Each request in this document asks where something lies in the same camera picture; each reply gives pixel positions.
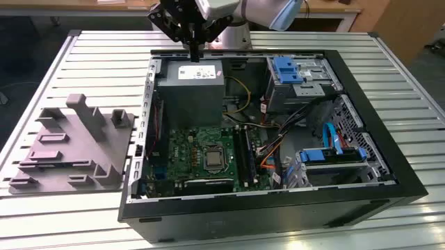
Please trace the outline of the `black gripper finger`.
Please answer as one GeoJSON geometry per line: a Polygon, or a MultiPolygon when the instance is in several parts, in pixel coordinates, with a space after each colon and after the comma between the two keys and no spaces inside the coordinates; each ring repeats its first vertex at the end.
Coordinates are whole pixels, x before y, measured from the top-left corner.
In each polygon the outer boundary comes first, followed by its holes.
{"type": "Polygon", "coordinates": [[[232,22],[232,16],[221,17],[207,26],[204,21],[195,23],[195,62],[200,60],[200,50],[204,43],[211,43],[232,22]]]}
{"type": "Polygon", "coordinates": [[[189,23],[166,15],[162,7],[153,8],[146,18],[173,42],[181,43],[189,52],[191,62],[195,62],[195,42],[189,23]]]}

